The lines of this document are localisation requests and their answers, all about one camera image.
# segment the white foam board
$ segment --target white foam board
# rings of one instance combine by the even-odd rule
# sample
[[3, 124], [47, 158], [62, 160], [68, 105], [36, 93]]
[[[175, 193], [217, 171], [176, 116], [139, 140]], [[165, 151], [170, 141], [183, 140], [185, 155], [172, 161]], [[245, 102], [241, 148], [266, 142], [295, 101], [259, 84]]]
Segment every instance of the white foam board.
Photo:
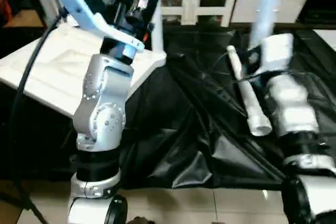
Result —
[[[38, 40], [0, 60], [0, 81], [17, 88]], [[93, 54], [102, 39], [86, 31], [60, 25], [47, 38], [30, 73], [25, 94], [71, 117], [82, 97], [82, 82]], [[137, 54], [132, 67], [130, 97], [155, 68], [165, 65], [166, 54], [145, 50]]]

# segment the black cable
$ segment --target black cable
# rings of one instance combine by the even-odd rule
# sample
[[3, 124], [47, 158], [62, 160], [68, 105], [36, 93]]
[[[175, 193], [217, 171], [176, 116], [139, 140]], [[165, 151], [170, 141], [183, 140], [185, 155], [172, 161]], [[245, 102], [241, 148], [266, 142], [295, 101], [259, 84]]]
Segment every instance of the black cable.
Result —
[[48, 27], [48, 29], [42, 35], [41, 39], [38, 41], [37, 46], [36, 46], [33, 54], [31, 55], [31, 57], [28, 61], [26, 69], [25, 69], [25, 71], [22, 75], [21, 81], [20, 81], [19, 86], [17, 88], [14, 103], [13, 103], [13, 106], [12, 106], [11, 116], [9, 118], [9, 126], [8, 126], [9, 167], [10, 167], [11, 176], [12, 176], [12, 179], [13, 179], [13, 185], [16, 188], [16, 190], [18, 191], [21, 201], [25, 204], [25, 208], [26, 209], [31, 209], [33, 211], [34, 215], [38, 218], [38, 220], [42, 224], [48, 224], [48, 222], [45, 220], [45, 218], [40, 213], [40, 211], [36, 208], [36, 206], [34, 205], [32, 200], [30, 199], [29, 194], [23, 188], [22, 181], [20, 180], [19, 176], [17, 176], [17, 174], [15, 173], [15, 168], [16, 168], [15, 156], [14, 156], [14, 148], [15, 148], [15, 144], [16, 144], [16, 141], [15, 141], [15, 120], [16, 120], [16, 117], [17, 117], [17, 112], [19, 110], [20, 101], [23, 97], [23, 93], [24, 93], [24, 89], [25, 89], [27, 79], [28, 79], [29, 74], [32, 70], [34, 62], [37, 58], [37, 55], [40, 52], [42, 45], [46, 41], [46, 39], [49, 36], [49, 34], [51, 33], [51, 31], [56, 27], [58, 22], [63, 17], [67, 16], [67, 14], [68, 14], [68, 12], [66, 11], [66, 9], [60, 10], [58, 16], [53, 20], [51, 25]]

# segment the black tarp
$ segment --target black tarp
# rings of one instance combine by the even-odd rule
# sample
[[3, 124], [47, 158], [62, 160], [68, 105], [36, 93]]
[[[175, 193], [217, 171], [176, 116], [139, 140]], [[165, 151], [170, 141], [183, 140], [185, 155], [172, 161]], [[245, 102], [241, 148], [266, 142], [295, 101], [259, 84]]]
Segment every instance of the black tarp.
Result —
[[[321, 131], [328, 133], [324, 140], [336, 158], [336, 53], [313, 31], [289, 32], [295, 38], [290, 68], [305, 72], [295, 78], [308, 88]], [[245, 48], [247, 41], [248, 31], [166, 29], [166, 66], [156, 69], [127, 102], [120, 146], [123, 187], [279, 189], [284, 174], [277, 140], [249, 133], [223, 55], [227, 45]], [[5, 132], [13, 91], [2, 86], [0, 93]], [[24, 177], [70, 177], [76, 136], [68, 133], [69, 125], [66, 117], [26, 98], [16, 144]]]

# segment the white cylinder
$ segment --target white cylinder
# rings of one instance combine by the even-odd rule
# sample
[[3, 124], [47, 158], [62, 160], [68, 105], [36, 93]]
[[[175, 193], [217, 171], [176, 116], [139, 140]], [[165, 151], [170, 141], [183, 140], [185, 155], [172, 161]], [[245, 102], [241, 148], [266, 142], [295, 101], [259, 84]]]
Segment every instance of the white cylinder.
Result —
[[[242, 63], [235, 47], [228, 46], [227, 51], [235, 77], [239, 81], [244, 78]], [[272, 126], [264, 115], [251, 84], [248, 81], [241, 81], [238, 86], [246, 108], [247, 123], [251, 134], [254, 136], [268, 135], [272, 131]]]
[[161, 0], [157, 3], [152, 22], [155, 24], [152, 31], [152, 51], [161, 53], [163, 52]]

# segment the white robotic arm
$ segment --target white robotic arm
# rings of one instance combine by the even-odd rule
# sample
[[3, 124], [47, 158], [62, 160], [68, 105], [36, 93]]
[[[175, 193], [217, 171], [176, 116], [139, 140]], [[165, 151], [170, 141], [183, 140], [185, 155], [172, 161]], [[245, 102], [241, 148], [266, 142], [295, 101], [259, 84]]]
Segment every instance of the white robotic arm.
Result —
[[247, 75], [264, 94], [271, 122], [284, 154], [284, 212], [290, 224], [336, 222], [336, 168], [320, 144], [315, 111], [307, 89], [287, 71], [291, 34], [272, 35], [279, 0], [260, 0], [257, 22], [245, 55]]
[[79, 165], [71, 179], [69, 224], [125, 224], [127, 201], [117, 195], [121, 171], [119, 145], [125, 126], [130, 66], [153, 29], [158, 0], [114, 0], [108, 24], [85, 0], [60, 0], [82, 29], [104, 37], [83, 82], [73, 116]]

